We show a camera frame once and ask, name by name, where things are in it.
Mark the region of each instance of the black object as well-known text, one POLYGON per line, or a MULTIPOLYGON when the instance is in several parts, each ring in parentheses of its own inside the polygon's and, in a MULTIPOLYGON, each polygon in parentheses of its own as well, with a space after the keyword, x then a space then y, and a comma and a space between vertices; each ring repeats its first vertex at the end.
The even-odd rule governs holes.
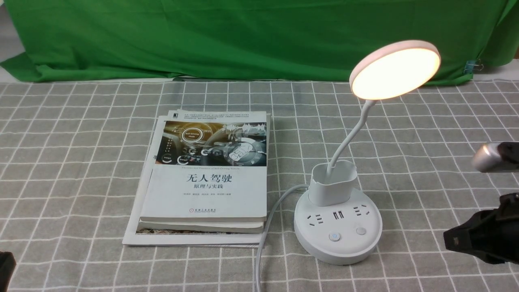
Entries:
POLYGON ((476 212, 445 231, 445 247, 490 264, 519 264, 519 193, 500 196, 499 203, 499 208, 476 212))
POLYGON ((0 292, 7 292, 15 266, 16 261, 12 253, 0 251, 0 292))

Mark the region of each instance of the book cover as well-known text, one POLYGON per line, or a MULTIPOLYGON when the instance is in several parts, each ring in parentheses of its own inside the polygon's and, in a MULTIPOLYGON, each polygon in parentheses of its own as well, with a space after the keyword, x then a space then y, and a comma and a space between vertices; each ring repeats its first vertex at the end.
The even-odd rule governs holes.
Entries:
POLYGON ((142 221, 265 220, 265 112, 178 111, 161 117, 154 135, 160 145, 142 221))

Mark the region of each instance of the binder clip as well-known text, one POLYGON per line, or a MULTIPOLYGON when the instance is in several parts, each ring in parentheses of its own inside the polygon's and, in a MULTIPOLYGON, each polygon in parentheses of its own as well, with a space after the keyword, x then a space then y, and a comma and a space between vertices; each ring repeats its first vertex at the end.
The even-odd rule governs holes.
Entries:
POLYGON ((465 69, 463 70, 463 74, 464 75, 472 74, 472 73, 474 73, 474 71, 479 72, 479 71, 483 70, 483 68, 485 68, 485 66, 483 66, 483 64, 481 64, 480 59, 470 60, 470 61, 467 61, 467 64, 465 64, 465 69))

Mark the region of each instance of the grid pattern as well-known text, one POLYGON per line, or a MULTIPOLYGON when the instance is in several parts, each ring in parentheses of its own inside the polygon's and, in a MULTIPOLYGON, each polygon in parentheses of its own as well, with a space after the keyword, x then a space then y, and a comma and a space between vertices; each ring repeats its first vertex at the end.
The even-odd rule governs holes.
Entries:
MULTIPOLYGON (((481 143, 519 141, 519 83, 421 88, 371 110, 344 158, 380 208, 376 252, 348 267, 298 244, 289 196, 263 261, 266 291, 517 291, 519 267, 446 251, 442 233, 515 192, 481 174, 481 143)), ((12 291, 248 291, 250 249, 126 247, 121 239, 155 118, 169 110, 271 112, 269 208, 308 183, 357 122, 347 83, 0 84, 0 250, 12 291)))

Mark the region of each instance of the flexible gooseneck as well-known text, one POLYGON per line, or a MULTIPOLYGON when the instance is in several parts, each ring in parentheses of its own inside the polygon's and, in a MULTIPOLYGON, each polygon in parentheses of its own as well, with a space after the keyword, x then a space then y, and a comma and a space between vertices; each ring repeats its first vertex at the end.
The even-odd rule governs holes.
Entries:
POLYGON ((355 137, 355 135, 364 127, 366 124, 368 112, 370 108, 377 103, 377 100, 366 100, 364 102, 364 106, 362 107, 362 112, 360 114, 360 120, 355 125, 355 127, 351 130, 351 132, 346 136, 346 139, 340 144, 339 148, 333 154, 332 160, 328 163, 328 167, 326 168, 326 178, 325 181, 328 183, 330 178, 332 177, 333 169, 337 160, 339 159, 340 154, 344 151, 344 149, 348 146, 351 140, 355 137))

